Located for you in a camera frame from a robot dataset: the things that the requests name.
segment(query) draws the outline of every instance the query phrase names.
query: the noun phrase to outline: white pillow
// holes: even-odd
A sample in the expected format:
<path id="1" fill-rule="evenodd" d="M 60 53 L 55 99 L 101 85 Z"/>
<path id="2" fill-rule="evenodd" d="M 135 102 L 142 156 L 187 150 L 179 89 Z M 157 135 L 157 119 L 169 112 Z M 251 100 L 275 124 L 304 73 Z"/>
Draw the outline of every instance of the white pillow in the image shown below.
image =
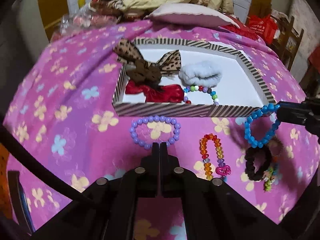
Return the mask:
<path id="1" fill-rule="evenodd" d="M 154 10 L 148 17 L 152 20 L 167 23 L 196 25 L 205 28 L 214 28 L 229 24 L 240 28 L 239 25 L 228 16 L 205 6 L 191 3 L 165 3 Z"/>

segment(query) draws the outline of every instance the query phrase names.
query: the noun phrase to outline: pink heart charm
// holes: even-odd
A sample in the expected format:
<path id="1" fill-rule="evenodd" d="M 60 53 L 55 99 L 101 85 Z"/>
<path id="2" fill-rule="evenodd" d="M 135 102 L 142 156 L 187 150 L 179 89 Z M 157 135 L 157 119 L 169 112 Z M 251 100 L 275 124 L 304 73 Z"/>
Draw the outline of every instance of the pink heart charm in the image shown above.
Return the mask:
<path id="1" fill-rule="evenodd" d="M 225 165 L 224 167 L 216 167 L 216 173 L 221 176 L 230 175 L 231 168 L 229 165 Z"/>

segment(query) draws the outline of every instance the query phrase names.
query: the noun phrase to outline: black hair tie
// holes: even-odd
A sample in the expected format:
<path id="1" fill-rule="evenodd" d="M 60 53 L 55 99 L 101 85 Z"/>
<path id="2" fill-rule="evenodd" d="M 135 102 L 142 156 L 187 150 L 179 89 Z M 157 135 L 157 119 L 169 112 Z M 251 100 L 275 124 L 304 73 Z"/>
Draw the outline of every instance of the black hair tie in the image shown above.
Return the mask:
<path id="1" fill-rule="evenodd" d="M 263 165 L 257 170 L 257 172 L 254 173 L 255 171 L 255 167 L 253 165 L 254 155 L 259 151 L 264 152 L 266 160 L 263 163 Z M 247 151 L 245 152 L 244 159 L 246 160 L 245 173 L 248 175 L 249 180 L 259 181 L 259 180 L 262 180 L 263 172 L 269 168 L 272 160 L 272 155 L 269 148 L 264 145 L 262 148 L 250 147 L 249 149 L 247 149 Z"/>

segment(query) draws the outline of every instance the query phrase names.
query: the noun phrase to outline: red satin bow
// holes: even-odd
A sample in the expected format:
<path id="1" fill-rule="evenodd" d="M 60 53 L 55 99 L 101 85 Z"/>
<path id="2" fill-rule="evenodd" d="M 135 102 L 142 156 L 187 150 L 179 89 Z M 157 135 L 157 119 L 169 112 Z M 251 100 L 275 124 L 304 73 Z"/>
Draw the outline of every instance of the red satin bow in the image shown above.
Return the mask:
<path id="1" fill-rule="evenodd" d="M 160 86 L 162 91 L 156 91 L 147 85 L 137 86 L 132 80 L 129 80 L 125 87 L 126 94 L 138 94 L 143 92 L 146 96 L 146 102 L 158 103 L 181 103 L 184 92 L 179 85 Z"/>

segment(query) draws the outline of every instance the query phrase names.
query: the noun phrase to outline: purple blanket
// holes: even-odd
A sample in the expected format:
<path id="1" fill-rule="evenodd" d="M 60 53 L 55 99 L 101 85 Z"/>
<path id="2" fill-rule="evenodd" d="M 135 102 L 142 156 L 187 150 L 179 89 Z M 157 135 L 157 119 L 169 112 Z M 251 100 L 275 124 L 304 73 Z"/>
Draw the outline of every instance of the purple blanket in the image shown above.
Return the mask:
<path id="1" fill-rule="evenodd" d="M 224 29 L 180 28 L 145 20 L 63 38 L 44 50 L 25 77 L 4 123 L 38 161 L 80 192 L 99 177 L 121 177 L 151 152 L 132 142 L 128 129 L 136 118 L 118 117 L 111 105 L 121 68 L 112 47 L 122 37 L 170 37 L 230 44 L 248 55 L 276 101 L 301 102 L 305 98 L 298 83 L 263 41 L 253 41 Z M 258 119 L 252 125 L 252 133 L 262 137 L 274 119 L 274 114 Z M 168 152 L 179 158 L 182 167 L 204 178 L 199 139 L 208 133 L 217 134 L 225 162 L 232 169 L 227 183 L 279 223 L 315 173 L 320 157 L 317 138 L 304 127 L 280 125 L 276 131 L 284 145 L 279 159 L 280 175 L 272 190 L 264 192 L 263 181 L 250 181 L 244 173 L 244 153 L 248 147 L 243 138 L 244 120 L 179 118 L 180 140 Z M 139 138 L 152 142 L 167 140 L 173 130 L 157 123 L 139 126 L 137 133 Z M 214 157 L 211 162 L 217 166 Z M 8 170 L 21 172 L 20 180 L 35 228 L 70 202 L 13 157 L 9 159 Z M 134 234 L 136 240 L 185 239 L 180 200 L 160 197 L 140 200 Z"/>

